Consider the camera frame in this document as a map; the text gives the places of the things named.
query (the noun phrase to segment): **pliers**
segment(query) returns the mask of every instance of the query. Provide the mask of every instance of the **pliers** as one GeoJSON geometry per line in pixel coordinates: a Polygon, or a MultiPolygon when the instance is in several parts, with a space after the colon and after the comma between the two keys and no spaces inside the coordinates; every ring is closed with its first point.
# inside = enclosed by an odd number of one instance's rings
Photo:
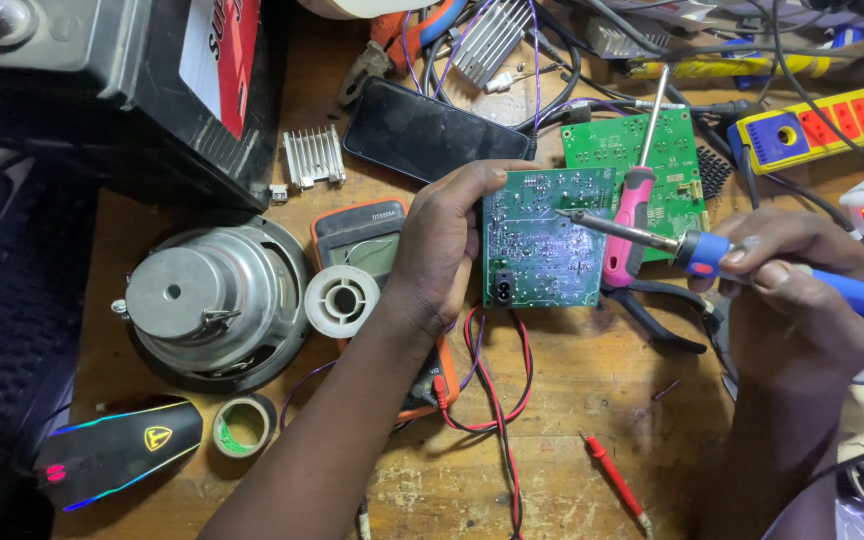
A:
{"type": "Polygon", "coordinates": [[[371,20],[366,52],[356,58],[339,90],[339,105],[354,103],[369,77],[384,77],[390,71],[405,73],[419,52],[447,32],[459,19],[469,0],[445,0],[431,16],[402,34],[406,11],[389,13],[371,20]]]}
{"type": "Polygon", "coordinates": [[[625,311],[631,315],[636,323],[649,334],[653,342],[668,343],[695,355],[704,354],[709,348],[702,343],[696,343],[690,339],[678,336],[671,330],[661,325],[655,317],[649,313],[642,302],[632,294],[633,291],[659,293],[674,296],[685,301],[693,310],[702,315],[702,326],[707,336],[714,336],[722,325],[724,317],[710,302],[702,299],[689,289],[663,283],[661,281],[644,281],[633,279],[629,285],[615,288],[602,283],[602,296],[609,300],[615,300],[625,311]]]}

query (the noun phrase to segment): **hand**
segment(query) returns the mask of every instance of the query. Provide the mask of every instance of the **hand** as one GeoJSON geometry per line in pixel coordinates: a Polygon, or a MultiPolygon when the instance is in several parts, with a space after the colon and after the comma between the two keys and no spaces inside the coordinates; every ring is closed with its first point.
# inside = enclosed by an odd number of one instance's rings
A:
{"type": "Polygon", "coordinates": [[[415,195],[386,291],[418,308],[433,336],[455,321],[466,299],[480,243],[473,205],[505,186],[506,171],[538,168],[516,159],[476,161],[415,195]]]}
{"type": "MultiPolygon", "coordinates": [[[[815,214],[770,207],[733,215],[713,232],[735,246],[722,271],[751,282],[719,283],[734,299],[728,341],[741,383],[800,395],[845,391],[864,369],[864,318],[786,261],[864,281],[864,245],[815,214]]],[[[713,282],[692,277],[689,288],[705,292],[713,282]]]]}

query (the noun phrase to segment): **pink screwdriver handle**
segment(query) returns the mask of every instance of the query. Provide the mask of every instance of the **pink screwdriver handle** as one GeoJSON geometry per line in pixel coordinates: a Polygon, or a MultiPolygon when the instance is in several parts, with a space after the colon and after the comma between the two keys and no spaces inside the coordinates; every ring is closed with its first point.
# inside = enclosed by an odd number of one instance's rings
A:
{"type": "MultiPolygon", "coordinates": [[[[649,167],[633,167],[625,175],[622,199],[615,214],[615,223],[637,229],[649,228],[649,197],[656,184],[656,175],[649,167]]],[[[605,267],[602,281],[614,288],[626,288],[639,275],[645,246],[609,236],[606,240],[605,267]]]]}

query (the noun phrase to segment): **aluminum heat sink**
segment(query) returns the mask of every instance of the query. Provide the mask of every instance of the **aluminum heat sink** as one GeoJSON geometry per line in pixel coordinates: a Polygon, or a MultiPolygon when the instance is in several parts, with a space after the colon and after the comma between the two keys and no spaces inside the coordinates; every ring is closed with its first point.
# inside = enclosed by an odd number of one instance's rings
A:
{"type": "Polygon", "coordinates": [[[339,134],[335,126],[305,133],[284,135],[285,154],[289,162],[292,186],[299,191],[315,186],[317,180],[328,178],[339,186],[346,184],[346,166],[342,163],[339,134]]]}
{"type": "Polygon", "coordinates": [[[482,89],[522,40],[522,28],[531,18],[527,1],[492,4],[465,36],[453,65],[465,80],[482,89]]]}
{"type": "MultiPolygon", "coordinates": [[[[631,16],[626,21],[638,30],[649,43],[665,47],[669,43],[669,32],[656,21],[647,17],[631,16]]],[[[592,45],[597,55],[606,60],[630,60],[636,58],[658,58],[659,55],[642,49],[622,31],[616,23],[605,17],[588,19],[585,39],[592,45]]]]}

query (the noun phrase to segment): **smartphone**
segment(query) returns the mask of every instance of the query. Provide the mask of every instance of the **smartphone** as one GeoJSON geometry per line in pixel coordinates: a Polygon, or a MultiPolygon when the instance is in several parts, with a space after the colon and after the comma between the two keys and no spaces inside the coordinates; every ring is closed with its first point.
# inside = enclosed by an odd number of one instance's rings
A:
{"type": "Polygon", "coordinates": [[[345,152],[431,184],[479,160],[521,160],[529,137],[394,82],[371,77],[342,138],[345,152]]]}

